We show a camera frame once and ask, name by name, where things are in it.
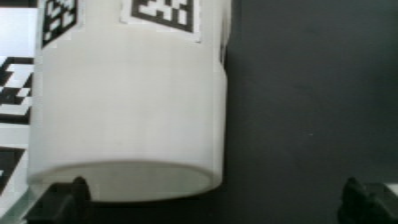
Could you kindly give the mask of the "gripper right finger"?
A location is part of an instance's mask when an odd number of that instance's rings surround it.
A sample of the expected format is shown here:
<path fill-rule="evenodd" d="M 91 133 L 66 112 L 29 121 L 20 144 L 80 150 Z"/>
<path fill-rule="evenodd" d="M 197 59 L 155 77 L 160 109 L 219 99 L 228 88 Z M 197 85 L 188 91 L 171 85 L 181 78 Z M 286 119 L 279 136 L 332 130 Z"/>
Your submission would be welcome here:
<path fill-rule="evenodd" d="M 364 183 L 348 178 L 338 224 L 398 224 L 398 183 Z"/>

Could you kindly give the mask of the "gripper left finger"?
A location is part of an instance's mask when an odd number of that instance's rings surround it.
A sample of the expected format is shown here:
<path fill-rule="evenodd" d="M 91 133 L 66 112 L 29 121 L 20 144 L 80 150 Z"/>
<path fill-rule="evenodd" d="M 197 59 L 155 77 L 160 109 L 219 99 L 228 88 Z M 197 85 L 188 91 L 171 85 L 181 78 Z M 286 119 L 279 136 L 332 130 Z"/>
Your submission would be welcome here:
<path fill-rule="evenodd" d="M 89 224 L 91 190 L 82 177 L 53 183 L 29 209 L 27 224 Z"/>

